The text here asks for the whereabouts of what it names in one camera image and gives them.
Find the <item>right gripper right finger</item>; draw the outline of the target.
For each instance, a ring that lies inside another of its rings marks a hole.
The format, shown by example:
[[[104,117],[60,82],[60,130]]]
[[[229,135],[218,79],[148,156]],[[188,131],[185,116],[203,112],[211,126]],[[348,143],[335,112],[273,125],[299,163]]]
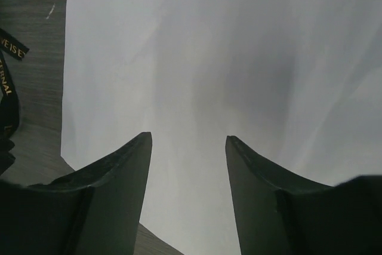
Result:
[[[242,254],[380,254],[381,176],[327,186],[229,136],[226,159]]]

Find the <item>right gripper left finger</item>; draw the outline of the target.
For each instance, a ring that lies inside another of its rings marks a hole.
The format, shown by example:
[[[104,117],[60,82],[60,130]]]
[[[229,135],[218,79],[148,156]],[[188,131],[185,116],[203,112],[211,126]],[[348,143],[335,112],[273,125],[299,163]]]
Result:
[[[1,182],[1,253],[133,254],[151,153],[143,132],[50,184]]]

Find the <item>white wrapping paper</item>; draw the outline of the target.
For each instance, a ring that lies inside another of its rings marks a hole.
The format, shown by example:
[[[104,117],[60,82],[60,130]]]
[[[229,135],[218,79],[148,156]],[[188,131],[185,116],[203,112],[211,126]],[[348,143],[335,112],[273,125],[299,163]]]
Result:
[[[225,141],[334,185],[381,173],[381,0],[67,0],[61,156],[143,131],[141,224],[238,254]]]

